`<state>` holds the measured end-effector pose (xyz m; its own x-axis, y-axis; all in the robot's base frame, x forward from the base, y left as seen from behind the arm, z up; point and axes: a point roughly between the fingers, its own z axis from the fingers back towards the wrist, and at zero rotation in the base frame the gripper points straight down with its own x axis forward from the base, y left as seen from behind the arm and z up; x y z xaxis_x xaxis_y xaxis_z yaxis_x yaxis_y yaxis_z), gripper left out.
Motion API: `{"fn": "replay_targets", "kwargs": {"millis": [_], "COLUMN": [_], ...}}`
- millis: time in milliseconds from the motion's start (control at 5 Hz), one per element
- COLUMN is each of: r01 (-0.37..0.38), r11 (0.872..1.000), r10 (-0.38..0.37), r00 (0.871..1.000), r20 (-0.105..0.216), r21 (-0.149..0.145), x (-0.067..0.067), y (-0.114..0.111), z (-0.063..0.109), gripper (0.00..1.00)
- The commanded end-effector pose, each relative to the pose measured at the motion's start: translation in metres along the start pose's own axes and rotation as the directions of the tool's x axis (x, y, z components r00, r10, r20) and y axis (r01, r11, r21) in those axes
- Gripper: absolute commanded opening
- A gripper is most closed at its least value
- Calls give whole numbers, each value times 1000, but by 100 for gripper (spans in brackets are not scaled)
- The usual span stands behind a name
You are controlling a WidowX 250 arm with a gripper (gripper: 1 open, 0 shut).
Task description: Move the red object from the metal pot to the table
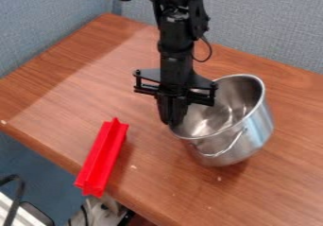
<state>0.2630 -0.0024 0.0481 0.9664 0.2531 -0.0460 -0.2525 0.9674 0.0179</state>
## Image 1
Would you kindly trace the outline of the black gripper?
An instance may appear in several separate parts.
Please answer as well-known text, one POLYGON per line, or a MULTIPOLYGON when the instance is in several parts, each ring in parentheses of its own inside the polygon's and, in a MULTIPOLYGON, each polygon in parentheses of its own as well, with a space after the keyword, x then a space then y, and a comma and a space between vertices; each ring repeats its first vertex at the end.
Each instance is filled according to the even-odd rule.
POLYGON ((164 124, 180 124, 192 103, 214 105, 217 85, 196 73, 189 52, 161 52, 160 66, 137 69, 132 75, 133 91, 154 96, 158 117, 164 124))

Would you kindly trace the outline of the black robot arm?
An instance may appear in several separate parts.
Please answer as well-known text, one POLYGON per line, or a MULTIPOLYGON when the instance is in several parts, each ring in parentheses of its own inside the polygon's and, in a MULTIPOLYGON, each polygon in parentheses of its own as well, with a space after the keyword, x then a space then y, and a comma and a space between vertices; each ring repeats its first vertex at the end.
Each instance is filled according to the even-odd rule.
POLYGON ((194 41, 205 39, 209 16, 202 0, 149 1, 160 33, 160 66, 133 71, 133 91, 154 97, 160 120, 174 126, 181 123, 190 104, 214 104, 217 85, 193 69, 194 41))

